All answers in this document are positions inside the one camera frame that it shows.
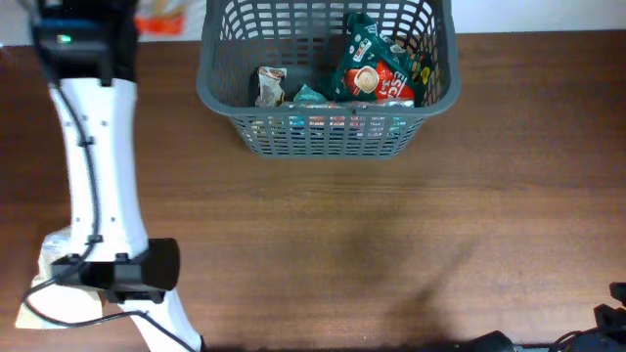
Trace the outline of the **teal small sachet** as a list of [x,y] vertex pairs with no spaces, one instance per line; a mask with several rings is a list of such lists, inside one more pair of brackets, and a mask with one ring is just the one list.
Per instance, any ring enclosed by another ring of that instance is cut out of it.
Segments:
[[304,84],[297,94],[294,96],[293,101],[295,103],[304,104],[321,104],[325,103],[328,99],[321,93],[315,91],[308,85]]

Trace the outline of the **Kleenex tissue multipack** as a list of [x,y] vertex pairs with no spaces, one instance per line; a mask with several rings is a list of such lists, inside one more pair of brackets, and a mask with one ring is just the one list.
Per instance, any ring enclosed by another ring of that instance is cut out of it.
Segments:
[[[340,108],[366,109],[370,107],[412,109],[415,104],[412,100],[408,99],[390,99],[376,102],[325,102],[321,104],[288,102],[286,106],[290,109],[309,108],[318,110]],[[357,116],[354,112],[348,117],[317,115],[311,115],[308,118],[304,116],[289,117],[289,128],[293,134],[301,135],[305,131],[305,128],[308,128],[311,135],[316,138],[321,138],[327,133],[331,139],[337,139],[344,133],[347,133],[350,139],[363,139],[366,137],[369,140],[379,140],[382,137],[397,137],[407,124],[408,122],[400,116],[374,116],[368,118]]]

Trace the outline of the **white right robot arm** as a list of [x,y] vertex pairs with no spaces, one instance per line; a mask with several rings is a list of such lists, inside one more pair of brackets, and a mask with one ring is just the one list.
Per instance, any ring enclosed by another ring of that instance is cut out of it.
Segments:
[[455,343],[453,351],[477,352],[625,352],[625,284],[611,283],[610,296],[621,303],[620,308],[606,304],[594,308],[596,326],[573,330],[554,342],[513,343],[495,330],[473,340]]

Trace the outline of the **brown snack bag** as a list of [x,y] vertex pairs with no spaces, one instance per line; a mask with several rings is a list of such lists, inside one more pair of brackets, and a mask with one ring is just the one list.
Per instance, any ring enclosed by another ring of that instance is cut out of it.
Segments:
[[287,77],[285,68],[261,66],[257,70],[259,94],[255,99],[257,107],[278,107],[285,101],[285,90],[281,82]]

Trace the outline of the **green Nescafe coffee bag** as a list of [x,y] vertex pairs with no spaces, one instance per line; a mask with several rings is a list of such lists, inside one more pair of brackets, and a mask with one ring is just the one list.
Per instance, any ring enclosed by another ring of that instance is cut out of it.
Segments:
[[430,53],[411,53],[378,29],[363,13],[346,16],[350,39],[328,85],[338,102],[424,101],[434,72]]

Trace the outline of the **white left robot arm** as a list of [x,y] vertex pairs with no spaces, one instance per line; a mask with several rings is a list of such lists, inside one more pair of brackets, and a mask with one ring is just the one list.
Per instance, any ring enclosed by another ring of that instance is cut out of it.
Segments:
[[68,252],[28,289],[101,293],[153,351],[202,351],[177,291],[180,248],[152,239],[139,205],[133,148],[139,32],[133,1],[23,3],[62,126],[71,215]]

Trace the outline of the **orange spaghetti packet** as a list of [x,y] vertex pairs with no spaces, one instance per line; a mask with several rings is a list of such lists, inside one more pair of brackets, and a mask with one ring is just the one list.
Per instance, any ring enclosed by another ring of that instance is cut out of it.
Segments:
[[190,0],[140,0],[134,22],[142,34],[180,35],[190,3]]

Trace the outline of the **beige packet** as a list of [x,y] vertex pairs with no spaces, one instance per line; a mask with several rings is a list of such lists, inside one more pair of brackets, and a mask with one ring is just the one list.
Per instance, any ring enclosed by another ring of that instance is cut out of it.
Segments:
[[[31,281],[32,286],[52,278],[52,263],[68,254],[70,228],[65,227],[47,235],[38,257],[38,273]],[[56,320],[78,323],[103,317],[103,302],[97,292],[79,288],[51,285],[29,298],[30,304],[41,313]],[[22,330],[55,330],[62,326],[48,323],[21,305],[15,328]]]

